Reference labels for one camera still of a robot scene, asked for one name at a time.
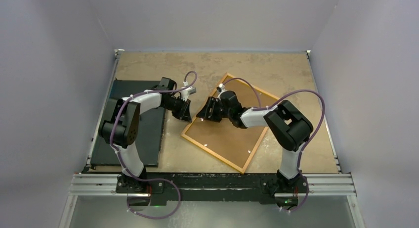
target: cork board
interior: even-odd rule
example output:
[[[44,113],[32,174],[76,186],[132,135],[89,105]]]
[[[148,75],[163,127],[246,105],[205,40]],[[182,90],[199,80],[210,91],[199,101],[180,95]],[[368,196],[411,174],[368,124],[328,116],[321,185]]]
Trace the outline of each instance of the cork board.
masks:
[[[234,78],[234,76],[225,74],[216,86],[231,78]],[[209,96],[216,97],[218,95],[216,86]],[[258,87],[253,87],[260,97],[262,106],[271,105],[278,100],[278,97]],[[226,84],[226,90],[234,91],[243,107],[258,107],[253,90],[245,82],[240,80],[230,81]],[[204,151],[244,173],[267,130],[268,127],[240,129],[234,127],[230,120],[226,118],[217,123],[195,116],[192,123],[186,126],[181,135]]]

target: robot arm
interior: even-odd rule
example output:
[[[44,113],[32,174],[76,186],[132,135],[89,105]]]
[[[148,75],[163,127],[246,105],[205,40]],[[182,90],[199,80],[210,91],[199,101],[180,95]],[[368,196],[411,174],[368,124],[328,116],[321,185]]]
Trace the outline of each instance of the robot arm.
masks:
[[[131,177],[126,171],[136,177],[145,178],[144,164],[139,158],[135,139],[138,134],[138,124],[140,123],[140,115],[152,108],[163,107],[172,112],[172,115],[182,121],[191,122],[189,112],[190,100],[188,96],[196,92],[192,86],[180,91],[181,96],[175,97],[173,93],[161,93],[156,91],[171,91],[174,89],[176,82],[169,78],[162,78],[159,85],[151,90],[147,90],[144,95],[134,98],[124,108],[122,115],[118,121],[113,137],[114,146],[119,149],[119,156],[123,165],[123,174]],[[99,127],[99,135],[103,137],[106,143],[110,143],[111,132],[115,124],[117,114],[129,97],[122,99],[110,98],[105,107],[102,121]]]
[[[284,100],[271,109],[243,108],[233,91],[218,88],[217,98],[209,97],[197,117],[220,122],[228,118],[235,127],[269,127],[283,148],[279,179],[291,181],[299,176],[298,160],[302,146],[313,132],[311,122],[289,101]]]

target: wooden table surface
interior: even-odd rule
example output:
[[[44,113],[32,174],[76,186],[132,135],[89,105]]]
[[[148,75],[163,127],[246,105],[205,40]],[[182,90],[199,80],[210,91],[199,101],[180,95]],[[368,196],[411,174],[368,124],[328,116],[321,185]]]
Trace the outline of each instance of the wooden table surface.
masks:
[[[208,94],[225,73],[248,80],[251,84],[281,97],[298,90],[315,90],[311,68],[305,53],[234,53],[234,52],[124,52],[116,78],[118,80],[159,80],[172,78],[182,84],[184,75],[195,70],[197,93],[190,96],[191,115],[195,115]],[[316,127],[321,108],[317,97],[299,93],[289,100]],[[230,166],[180,136],[187,123],[166,116],[159,172],[228,172]],[[268,130],[246,173],[274,173],[281,164],[282,149]],[[335,158],[326,126],[306,148],[301,162],[303,173],[337,173]]]

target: metal extrusion frame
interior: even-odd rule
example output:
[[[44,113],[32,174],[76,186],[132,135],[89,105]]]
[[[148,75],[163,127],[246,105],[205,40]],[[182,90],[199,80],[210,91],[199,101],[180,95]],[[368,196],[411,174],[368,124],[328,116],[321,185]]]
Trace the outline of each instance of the metal extrusion frame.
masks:
[[[128,196],[125,193],[115,192],[117,176],[118,174],[74,174],[59,227],[70,227],[79,196]],[[355,227],[364,228],[356,199],[355,186],[350,174],[305,174],[305,176],[310,185],[309,196],[346,196]],[[275,197],[290,195],[292,196],[292,194],[277,193]],[[148,197],[148,194],[137,193],[129,196]]]
[[[316,80],[314,79],[313,69],[311,68],[309,55],[310,55],[310,51],[308,50],[306,51],[306,56],[307,56],[308,65],[310,66],[310,70],[311,70],[311,77],[313,78],[314,88],[316,89],[316,92],[319,92],[319,89],[317,88]],[[326,116],[325,116],[324,121],[325,121],[326,131],[328,132],[328,135],[329,135],[330,145],[332,146],[333,155],[335,156],[335,159],[337,159],[335,145],[333,144],[333,140],[330,134],[329,124],[327,122]]]
[[[361,211],[359,210],[358,199],[355,195],[347,196],[349,208],[356,228],[365,228],[364,219],[362,218]]]

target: black rubber mat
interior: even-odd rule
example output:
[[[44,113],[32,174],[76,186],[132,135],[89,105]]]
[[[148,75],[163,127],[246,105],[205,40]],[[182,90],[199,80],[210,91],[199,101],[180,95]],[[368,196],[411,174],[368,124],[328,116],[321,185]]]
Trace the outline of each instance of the black rubber mat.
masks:
[[[120,81],[115,80],[111,89],[111,98],[128,97],[158,85],[160,81]],[[141,114],[138,125],[138,136],[135,141],[138,154],[145,166],[157,167],[162,144],[163,125],[165,123],[164,108],[154,108]],[[90,161],[93,166],[119,166],[113,149],[98,137],[93,148]]]

